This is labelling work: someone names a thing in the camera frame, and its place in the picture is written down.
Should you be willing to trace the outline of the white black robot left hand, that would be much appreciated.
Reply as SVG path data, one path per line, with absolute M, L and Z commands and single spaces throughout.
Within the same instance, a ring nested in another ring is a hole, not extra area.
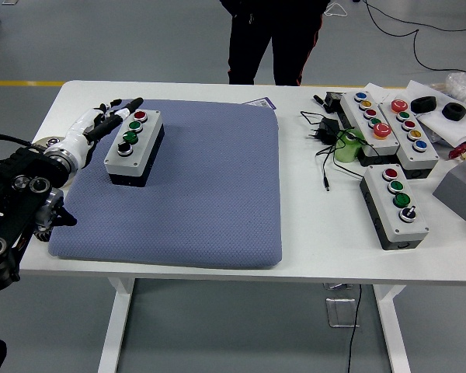
M 122 99 L 115 99 L 90 108 L 72 124 L 64 139 L 49 146 L 44 155 L 62 163 L 71 174 L 87 166 L 97 143 L 134 113 L 143 99 L 138 97 L 121 109 L 111 111 L 121 103 Z

